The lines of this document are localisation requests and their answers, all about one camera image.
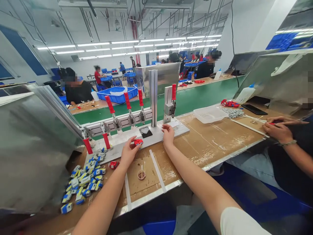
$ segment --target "bracelet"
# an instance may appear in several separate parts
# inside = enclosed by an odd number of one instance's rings
[[[292,144],[295,144],[295,143],[297,143],[297,141],[296,141],[296,140],[292,140],[292,141],[290,141],[290,142],[288,142],[288,143],[279,144],[279,145],[280,145],[280,146],[286,146],[286,145],[292,145]]]

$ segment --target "red component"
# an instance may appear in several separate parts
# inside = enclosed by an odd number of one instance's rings
[[[112,161],[109,164],[109,168],[115,170],[118,167],[119,164],[120,164],[120,162]]]
[[[172,85],[172,100],[176,99],[176,84]]]
[[[129,97],[128,97],[128,93],[127,93],[127,92],[124,92],[124,96],[125,96],[125,101],[126,101],[127,109],[131,109],[130,102],[129,102]]]
[[[134,140],[134,144],[137,146],[139,144],[143,144],[143,140],[142,139],[137,139],[137,140]]]
[[[109,106],[109,109],[110,109],[110,113],[115,113],[115,110],[114,110],[113,105],[111,103],[110,97],[109,96],[105,96],[105,100],[108,103],[108,106]]]
[[[87,139],[83,139],[83,141],[84,141],[85,146],[86,146],[86,148],[87,148],[88,154],[92,154],[93,152],[92,152],[92,149],[91,149],[91,146],[90,146],[89,139],[88,139],[88,138],[87,138]]]
[[[139,105],[140,105],[140,106],[143,106],[142,91],[141,91],[141,89],[138,90],[138,96],[139,96]]]
[[[107,134],[107,133],[104,133],[104,134],[102,134],[102,135],[103,135],[103,138],[104,138],[105,146],[107,147],[107,150],[109,150],[111,147],[110,147],[110,142],[109,142],[108,134]]]

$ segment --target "hand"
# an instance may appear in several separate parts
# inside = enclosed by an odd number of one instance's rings
[[[168,146],[171,146],[171,145],[174,145],[174,129],[168,125],[168,124],[163,124],[162,126],[162,131],[164,133],[164,136],[163,136],[163,145],[164,147],[168,147]]]
[[[122,157],[120,161],[120,166],[124,166],[126,169],[129,168],[130,164],[133,162],[135,158],[135,154],[138,152],[142,144],[135,145],[135,144],[130,144],[135,140],[137,136],[133,136],[128,141],[125,143],[122,151]]]
[[[279,122],[279,124],[281,125],[298,125],[298,124],[307,124],[308,122],[304,122],[304,121],[299,121],[296,119],[292,119],[289,117],[284,117],[284,116],[278,116],[278,117],[270,117],[266,119],[269,123],[273,123],[273,122]]]
[[[291,131],[289,130],[288,127],[284,125],[281,124],[271,125],[270,123],[266,122],[263,125],[263,128],[271,137],[277,139],[281,144],[285,144],[293,140]]]

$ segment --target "red clamp handle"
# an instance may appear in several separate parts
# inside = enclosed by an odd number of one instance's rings
[[[89,139],[88,139],[88,138],[87,138],[87,139],[83,139],[83,141],[84,141],[85,146],[86,146],[86,148],[87,148],[88,154],[92,154],[93,152],[92,152],[92,149],[91,149],[91,146],[90,146]]]
[[[176,84],[172,85],[172,100],[176,99]]]
[[[114,110],[113,105],[111,103],[110,97],[109,96],[105,96],[105,100],[108,103],[108,106],[109,106],[109,109],[110,109],[110,113],[115,113],[115,110]]]
[[[141,91],[141,89],[138,90],[138,96],[139,96],[139,105],[140,105],[140,106],[143,106],[142,91]]]
[[[107,150],[109,150],[111,147],[110,147],[110,143],[109,143],[109,139],[108,139],[108,134],[104,133],[102,135],[103,135],[103,138],[104,138],[105,146],[107,147]]]
[[[124,96],[125,96],[125,100],[126,100],[127,109],[131,109],[128,93],[124,92]]]

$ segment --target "white sleeve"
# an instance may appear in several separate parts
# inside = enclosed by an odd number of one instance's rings
[[[245,211],[228,207],[221,215],[222,235],[271,235]]]

